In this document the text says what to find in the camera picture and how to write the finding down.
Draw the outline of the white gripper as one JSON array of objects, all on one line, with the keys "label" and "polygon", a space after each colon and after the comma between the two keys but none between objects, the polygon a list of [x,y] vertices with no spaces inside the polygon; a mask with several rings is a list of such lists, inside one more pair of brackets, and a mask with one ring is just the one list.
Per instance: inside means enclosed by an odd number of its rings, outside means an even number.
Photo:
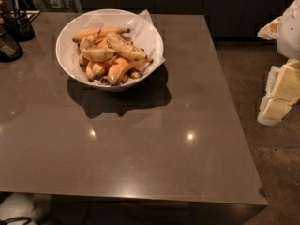
[{"label": "white gripper", "polygon": [[274,126],[300,100],[300,0],[294,0],[282,17],[261,28],[257,37],[276,39],[277,51],[289,58],[282,67],[271,67],[257,117],[259,123]]}]

